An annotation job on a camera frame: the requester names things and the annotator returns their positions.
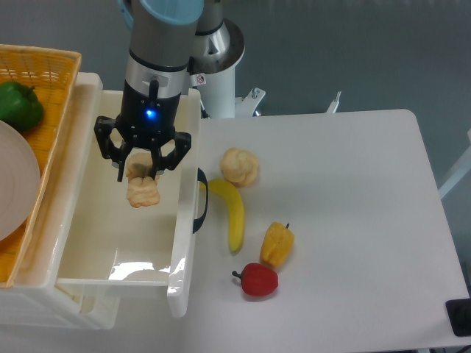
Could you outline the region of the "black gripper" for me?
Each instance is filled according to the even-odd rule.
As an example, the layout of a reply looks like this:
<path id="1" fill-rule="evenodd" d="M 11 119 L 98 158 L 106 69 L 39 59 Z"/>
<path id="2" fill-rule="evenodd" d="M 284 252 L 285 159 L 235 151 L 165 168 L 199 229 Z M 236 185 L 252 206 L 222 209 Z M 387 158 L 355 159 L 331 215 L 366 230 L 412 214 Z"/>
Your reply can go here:
<path id="1" fill-rule="evenodd" d="M 175 129 L 181 94 L 160 98 L 160 84 L 152 80 L 143 92 L 124 83 L 121 110 L 116 118 L 99 116 L 94 132 L 103 158 L 118 165 L 117 181 L 122 182 L 125 162 L 133 149 L 150 151 L 150 177 L 173 171 L 191 149 L 191 134 Z"/>

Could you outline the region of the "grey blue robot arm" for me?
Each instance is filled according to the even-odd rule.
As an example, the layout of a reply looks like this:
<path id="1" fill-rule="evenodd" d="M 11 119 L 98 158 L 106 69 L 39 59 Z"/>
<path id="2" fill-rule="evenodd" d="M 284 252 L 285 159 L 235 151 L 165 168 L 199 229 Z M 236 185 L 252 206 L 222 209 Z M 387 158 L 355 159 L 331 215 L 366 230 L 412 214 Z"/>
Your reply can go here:
<path id="1" fill-rule="evenodd" d="M 123 1 L 131 41 L 116 118 L 99 116 L 94 132 L 103 158 L 124 178 L 133 149 L 149 151 L 150 177 L 173 171 L 191 150 L 190 132 L 175 126 L 198 35 L 222 24 L 220 1 Z"/>

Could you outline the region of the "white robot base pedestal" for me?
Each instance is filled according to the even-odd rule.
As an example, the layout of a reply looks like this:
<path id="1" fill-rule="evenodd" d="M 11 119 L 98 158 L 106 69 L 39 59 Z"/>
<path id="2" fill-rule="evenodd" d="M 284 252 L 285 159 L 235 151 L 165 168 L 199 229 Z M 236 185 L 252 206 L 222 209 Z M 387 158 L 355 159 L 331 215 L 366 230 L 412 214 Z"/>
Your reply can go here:
<path id="1" fill-rule="evenodd" d="M 201 96 L 206 118 L 258 116 L 266 91 L 254 87 L 245 97 L 236 96 L 236 66 L 245 53 L 242 31 L 228 19 L 209 34 L 197 35 L 190 61 L 191 84 Z"/>

